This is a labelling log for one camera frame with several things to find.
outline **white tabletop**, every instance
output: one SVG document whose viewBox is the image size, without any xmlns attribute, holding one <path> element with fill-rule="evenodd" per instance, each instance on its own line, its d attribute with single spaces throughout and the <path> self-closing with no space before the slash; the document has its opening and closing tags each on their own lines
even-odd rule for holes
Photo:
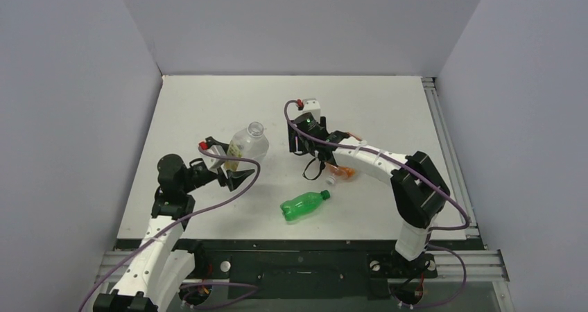
<svg viewBox="0 0 588 312">
<path fill-rule="evenodd" d="M 192 218 L 188 239 L 397 239 L 402 219 L 389 186 L 365 174 L 334 187 L 302 177 L 310 155 L 288 152 L 283 117 L 289 99 L 315 97 L 329 131 L 352 132 L 371 146 L 394 153 L 431 156 L 445 182 L 447 167 L 420 78 L 404 76 L 166 76 L 139 161 L 118 238 L 145 234 L 157 188 L 157 161 L 166 154 L 186 163 L 199 157 L 198 142 L 212 136 L 229 142 L 251 121 L 266 128 L 270 150 L 257 183 L 232 204 Z M 297 111 L 291 110 L 291 118 Z M 309 175 L 317 172 L 315 163 Z M 307 191 L 328 189 L 331 199 L 315 212 L 287 223 L 279 205 Z M 231 196 L 212 182 L 191 193 L 196 209 Z M 447 205 L 437 224 L 461 224 Z M 465 239 L 463 231 L 434 232 L 433 239 Z"/>
</svg>

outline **bolt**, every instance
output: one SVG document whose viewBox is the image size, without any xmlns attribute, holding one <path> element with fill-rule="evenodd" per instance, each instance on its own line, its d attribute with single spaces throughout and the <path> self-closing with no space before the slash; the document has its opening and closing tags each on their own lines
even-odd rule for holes
<svg viewBox="0 0 588 312">
<path fill-rule="evenodd" d="M 370 262 L 370 269 L 374 272 L 377 272 L 378 270 L 380 270 L 380 263 L 377 260 L 374 260 L 372 262 Z"/>
<path fill-rule="evenodd" d="M 223 261 L 220 263 L 220 270 L 222 272 L 228 272 L 231 269 L 231 263 L 229 261 Z"/>
<path fill-rule="evenodd" d="M 428 270 L 430 270 L 431 272 L 434 271 L 437 268 L 437 266 L 435 265 L 435 262 L 433 260 L 431 260 L 429 262 L 429 266 L 426 268 Z"/>
</svg>

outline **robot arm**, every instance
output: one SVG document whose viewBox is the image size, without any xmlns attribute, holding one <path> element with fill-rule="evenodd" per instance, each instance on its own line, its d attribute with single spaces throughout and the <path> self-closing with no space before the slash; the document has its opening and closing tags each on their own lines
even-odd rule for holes
<svg viewBox="0 0 588 312">
<path fill-rule="evenodd" d="M 426 249 L 429 227 L 443 209 L 445 199 L 407 170 L 382 158 L 382 155 L 404 162 L 449 194 L 447 185 L 429 156 L 422 152 L 412 156 L 394 154 L 369 146 L 349 133 L 338 130 L 328 132 L 326 118 L 320 116 L 320 105 L 314 98 L 298 101 L 297 106 L 300 115 L 292 120 L 297 129 L 319 140 L 345 147 L 319 144 L 288 125 L 290 151 L 310 153 L 331 165 L 354 168 L 392 187 L 398 212 L 404 219 L 395 251 L 408 262 L 417 260 Z M 359 151 L 360 147 L 373 151 Z"/>
<path fill-rule="evenodd" d="M 209 137 L 200 147 L 208 153 L 225 155 L 228 145 Z M 172 252 L 188 225 L 187 220 L 157 238 L 155 235 L 193 211 L 196 202 L 189 194 L 193 190 L 218 180 L 221 187 L 233 191 L 254 173 L 254 170 L 246 170 L 237 174 L 225 170 L 222 164 L 222 160 L 208 156 L 193 160 L 189 167 L 175 154 L 159 160 L 159 187 L 155 191 L 151 218 L 141 245 L 153 242 L 132 259 L 109 294 L 98 295 L 94 312 L 167 310 L 180 284 L 194 271 L 195 256 L 187 251 Z"/>
</svg>

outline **white panel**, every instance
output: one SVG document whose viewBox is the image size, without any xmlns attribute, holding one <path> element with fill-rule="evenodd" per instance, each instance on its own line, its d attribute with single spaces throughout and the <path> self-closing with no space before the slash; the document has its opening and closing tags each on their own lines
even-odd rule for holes
<svg viewBox="0 0 588 312">
<path fill-rule="evenodd" d="M 402 219 L 392 189 L 373 177 L 327 186 L 326 174 L 306 181 L 310 155 L 288 152 L 283 115 L 287 100 L 316 97 L 329 130 L 356 133 L 370 145 L 404 154 L 431 156 L 449 181 L 421 80 L 416 77 L 359 76 L 167 76 L 149 129 L 125 210 L 119 238 L 142 238 L 157 188 L 157 162 L 176 153 L 187 163 L 200 157 L 199 141 L 213 136 L 228 142 L 251 121 L 261 122 L 270 142 L 256 185 L 234 203 L 190 220 L 189 239 L 397 239 Z M 292 117 L 297 110 L 291 108 Z M 315 164 L 309 176 L 316 173 Z M 331 191 L 331 199 L 310 216 L 287 223 L 279 205 L 307 191 Z M 212 182 L 192 193 L 196 209 L 232 193 Z M 461 224 L 445 207 L 441 226 Z M 464 239 L 459 232 L 436 232 L 434 239 Z"/>
<path fill-rule="evenodd" d="M 2 311 L 75 311 L 161 78 L 122 0 L 0 0 Z"/>
<path fill-rule="evenodd" d="M 124 0 L 165 74 L 436 76 L 480 0 Z"/>
<path fill-rule="evenodd" d="M 588 0 L 482 0 L 438 78 L 518 311 L 586 311 Z"/>
</svg>

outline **white wall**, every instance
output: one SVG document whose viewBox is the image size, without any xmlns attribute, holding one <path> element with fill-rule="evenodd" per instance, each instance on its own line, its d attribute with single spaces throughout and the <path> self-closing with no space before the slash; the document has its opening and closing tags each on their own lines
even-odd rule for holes
<svg viewBox="0 0 588 312">
<path fill-rule="evenodd" d="M 0 0 L 2 311 L 75 311 L 160 83 L 122 0 Z"/>
<path fill-rule="evenodd" d="M 165 74 L 436 76 L 480 0 L 124 0 Z"/>
<path fill-rule="evenodd" d="M 438 78 L 518 311 L 586 311 L 588 0 L 482 0 Z"/>
</svg>

